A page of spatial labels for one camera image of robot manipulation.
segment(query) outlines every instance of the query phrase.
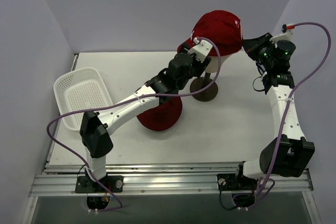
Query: cap brim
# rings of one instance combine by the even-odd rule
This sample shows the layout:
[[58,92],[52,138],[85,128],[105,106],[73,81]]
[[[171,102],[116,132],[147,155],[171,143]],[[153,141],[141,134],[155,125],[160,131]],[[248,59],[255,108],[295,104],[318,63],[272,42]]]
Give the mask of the cap brim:
[[164,104],[138,115],[140,123],[153,131],[165,131],[171,128],[182,113],[182,100],[174,97]]

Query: white plastic basket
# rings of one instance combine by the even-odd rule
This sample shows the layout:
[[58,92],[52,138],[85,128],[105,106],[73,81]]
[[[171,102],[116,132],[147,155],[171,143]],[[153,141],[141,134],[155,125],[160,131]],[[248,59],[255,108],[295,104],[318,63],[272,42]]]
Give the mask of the white plastic basket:
[[[93,109],[113,105],[106,86],[94,68],[82,68],[59,77],[54,83],[54,93],[59,112]],[[65,126],[78,131],[83,113],[66,116]]]

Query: red baseball cap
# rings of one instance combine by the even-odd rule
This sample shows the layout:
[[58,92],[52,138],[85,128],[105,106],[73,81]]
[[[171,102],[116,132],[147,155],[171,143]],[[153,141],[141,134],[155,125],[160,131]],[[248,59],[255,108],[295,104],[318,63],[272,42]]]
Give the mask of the red baseball cap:
[[[204,14],[196,23],[191,37],[185,41],[189,47],[193,47],[195,37],[205,37],[218,47],[221,56],[230,55],[241,50],[242,32],[240,19],[225,10],[214,10]],[[209,56],[217,56],[215,49]]]
[[172,127],[182,113],[182,100],[174,97],[169,101],[138,115],[140,123],[153,131],[165,131]]

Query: cable tie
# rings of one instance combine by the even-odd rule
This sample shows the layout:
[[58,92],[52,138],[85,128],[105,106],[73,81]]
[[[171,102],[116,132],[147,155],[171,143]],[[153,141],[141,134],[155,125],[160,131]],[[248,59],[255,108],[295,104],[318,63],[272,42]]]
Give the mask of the cable tie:
[[285,101],[285,102],[290,101],[291,103],[295,103],[294,98],[278,99],[277,101]]
[[140,101],[140,97],[137,95],[137,94],[134,94],[136,96],[136,98],[138,99],[138,102],[140,102],[140,111],[141,111],[141,114],[144,112],[143,109],[142,109],[142,103]]

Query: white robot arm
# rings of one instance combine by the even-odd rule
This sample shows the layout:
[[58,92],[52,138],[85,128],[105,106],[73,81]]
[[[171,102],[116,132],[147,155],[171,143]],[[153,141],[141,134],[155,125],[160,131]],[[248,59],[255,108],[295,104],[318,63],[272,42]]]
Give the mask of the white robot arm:
[[290,101],[282,137],[272,174],[284,177],[299,177],[314,154],[314,144],[307,142],[303,134],[295,108],[294,96],[289,97],[295,84],[288,71],[290,56],[295,45],[290,41],[293,26],[284,25],[283,34],[272,37],[267,33],[256,39],[243,40],[243,48],[248,56],[262,70],[264,91],[272,108],[274,140],[253,161],[242,162],[237,167],[236,179],[244,183],[247,179],[265,177],[271,163],[279,133],[280,122],[288,100]]
[[[105,168],[106,155],[113,148],[110,136],[132,118],[170,99],[169,97],[155,96],[140,97],[146,94],[178,94],[179,90],[185,87],[189,79],[202,75],[211,61],[207,55],[213,46],[206,40],[198,41],[195,38],[194,41],[196,43],[194,47],[189,49],[187,45],[183,46],[181,51],[169,62],[168,68],[163,69],[134,94],[119,103],[134,98],[137,98],[137,100],[102,112],[84,113],[80,135],[90,167],[86,169],[90,169],[98,180],[107,175]],[[86,172],[86,174],[94,181],[90,173]]]

